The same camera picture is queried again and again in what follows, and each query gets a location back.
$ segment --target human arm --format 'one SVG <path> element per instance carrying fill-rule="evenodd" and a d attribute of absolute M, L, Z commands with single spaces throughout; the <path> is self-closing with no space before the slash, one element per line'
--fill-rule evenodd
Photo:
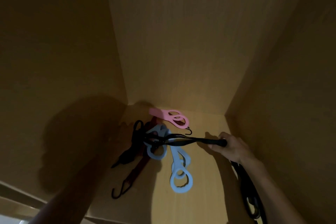
<path fill-rule="evenodd" d="M 93 200 L 105 171 L 131 146 L 129 131 L 132 132 L 132 126 L 123 125 L 118 136 L 109 136 L 99 153 L 40 210 L 30 224 L 79 224 Z"/>
<path fill-rule="evenodd" d="M 230 161 L 241 164 L 250 176 L 264 205 L 270 224 L 305 224 L 306 222 L 270 177 L 265 166 L 259 161 L 248 145 L 241 139 L 222 132 L 219 138 L 227 140 L 226 147 L 209 145 Z"/>

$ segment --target hanger hook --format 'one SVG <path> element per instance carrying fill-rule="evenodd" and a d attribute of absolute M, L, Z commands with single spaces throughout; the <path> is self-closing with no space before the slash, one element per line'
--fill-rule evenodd
<path fill-rule="evenodd" d="M 121 197 L 123 194 L 125 194 L 132 187 L 132 184 L 130 184 L 129 187 L 123 191 L 125 182 L 126 182 L 126 180 L 123 181 L 123 184 L 121 185 L 120 193 L 119 193 L 118 196 L 114 196 L 114 188 L 112 189 L 111 197 L 113 199 L 118 199 L 119 197 Z"/>
<path fill-rule="evenodd" d="M 189 131 L 190 131 L 190 133 L 189 133 L 189 134 L 185 134 L 185 135 L 187 135 L 187 136 L 190 136 L 190 135 L 193 133 L 189 127 L 185 128 L 185 129 L 187 129 L 187 130 L 189 130 Z"/>

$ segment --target light blue hanger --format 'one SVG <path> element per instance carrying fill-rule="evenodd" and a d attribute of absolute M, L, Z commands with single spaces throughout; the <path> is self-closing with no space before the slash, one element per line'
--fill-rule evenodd
<path fill-rule="evenodd" d="M 156 125 L 154 128 L 150 129 L 149 131 L 147 131 L 147 133 L 151 133 L 156 131 L 157 134 L 161 137 L 164 137 L 166 135 L 171 134 L 170 130 L 167 129 L 165 124 L 158 124 Z M 161 160 L 163 159 L 166 154 L 167 154 L 167 146 L 163 145 L 163 154 L 162 155 L 155 155 L 151 152 L 151 148 L 152 146 L 148 143 L 144 144 L 147 146 L 147 154 L 149 157 L 151 157 L 152 159 L 156 159 L 156 160 Z M 173 163 L 171 165 L 171 176 L 170 176 L 170 186 L 173 189 L 174 192 L 176 193 L 185 193 L 187 191 L 189 191 L 191 189 L 191 187 L 193 186 L 193 177 L 191 176 L 191 174 L 187 171 L 187 166 L 190 165 L 191 163 L 191 158 L 190 156 L 180 147 L 180 146 L 170 146 L 170 150 L 171 150 L 171 154 L 173 156 Z M 183 187 L 177 187 L 174 184 L 174 179 L 183 179 L 185 176 L 188 177 L 189 181 L 188 184 L 186 184 Z"/>

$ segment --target pink hanger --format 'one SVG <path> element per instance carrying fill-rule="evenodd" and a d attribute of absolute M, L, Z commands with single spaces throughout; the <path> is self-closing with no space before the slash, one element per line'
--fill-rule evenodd
<path fill-rule="evenodd" d="M 170 112 L 177 112 L 177 114 L 170 115 Z M 189 126 L 189 120 L 178 110 L 162 110 L 158 108 L 150 108 L 149 114 L 155 117 L 161 118 L 163 120 L 169 121 L 174 124 L 177 128 L 185 129 Z M 185 120 L 184 125 L 179 125 L 176 121 Z"/>

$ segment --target wardrobe wall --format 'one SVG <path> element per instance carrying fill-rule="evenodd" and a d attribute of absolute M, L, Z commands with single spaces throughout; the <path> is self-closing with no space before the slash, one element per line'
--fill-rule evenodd
<path fill-rule="evenodd" d="M 107 0 L 1 0 L 3 183 L 48 200 L 126 104 Z"/>
<path fill-rule="evenodd" d="M 109 0 L 129 104 L 225 114 L 298 0 Z"/>
<path fill-rule="evenodd" d="M 301 0 L 237 114 L 309 223 L 336 218 L 336 0 Z"/>

